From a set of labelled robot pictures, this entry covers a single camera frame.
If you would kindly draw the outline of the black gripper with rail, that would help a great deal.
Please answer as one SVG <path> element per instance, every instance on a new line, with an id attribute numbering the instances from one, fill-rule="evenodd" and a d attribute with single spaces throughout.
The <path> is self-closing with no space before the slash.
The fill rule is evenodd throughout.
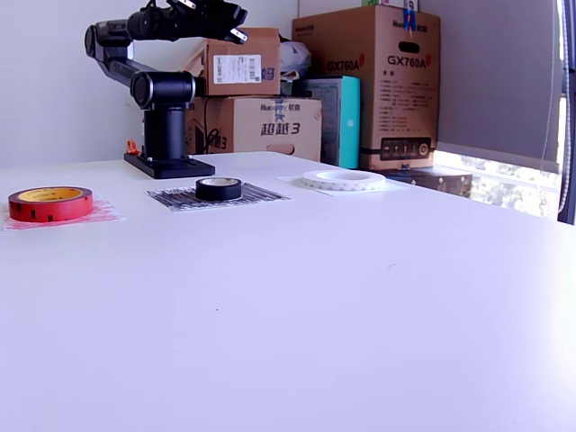
<path id="1" fill-rule="evenodd" d="M 238 27 L 245 22 L 248 11 L 238 4 L 226 1 L 178 1 L 182 17 L 177 24 L 177 36 L 203 37 L 217 41 L 245 44 L 248 36 Z"/>

